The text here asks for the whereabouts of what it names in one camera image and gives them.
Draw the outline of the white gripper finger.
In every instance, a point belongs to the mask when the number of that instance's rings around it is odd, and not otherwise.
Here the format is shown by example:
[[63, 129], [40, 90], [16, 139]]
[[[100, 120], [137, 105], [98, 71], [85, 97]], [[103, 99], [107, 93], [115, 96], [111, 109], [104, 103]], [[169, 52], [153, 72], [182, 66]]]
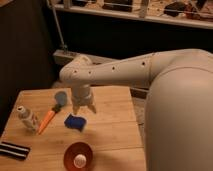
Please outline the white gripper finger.
[[89, 104], [87, 107], [88, 107], [93, 113], [97, 113], [97, 110], [96, 110], [95, 105]]
[[78, 106], [78, 105], [73, 105], [73, 114], [74, 114], [74, 115], [77, 115], [78, 112], [79, 112], [79, 110], [80, 110], [80, 106]]

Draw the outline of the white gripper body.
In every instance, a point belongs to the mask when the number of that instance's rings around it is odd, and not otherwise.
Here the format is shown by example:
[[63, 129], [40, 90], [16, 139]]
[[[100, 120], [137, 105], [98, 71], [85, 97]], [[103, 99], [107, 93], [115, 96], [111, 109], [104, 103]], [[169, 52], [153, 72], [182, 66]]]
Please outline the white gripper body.
[[90, 106], [93, 104], [93, 93], [89, 85], [78, 85], [71, 88], [74, 106]]

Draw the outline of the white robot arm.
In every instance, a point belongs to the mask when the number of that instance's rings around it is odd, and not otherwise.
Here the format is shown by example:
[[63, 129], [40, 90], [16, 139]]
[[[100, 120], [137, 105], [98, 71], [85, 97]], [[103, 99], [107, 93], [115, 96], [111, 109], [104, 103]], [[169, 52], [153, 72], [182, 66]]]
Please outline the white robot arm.
[[92, 101], [92, 85], [148, 90], [147, 171], [213, 171], [213, 53], [180, 49], [94, 65], [79, 55], [60, 71], [75, 110]]

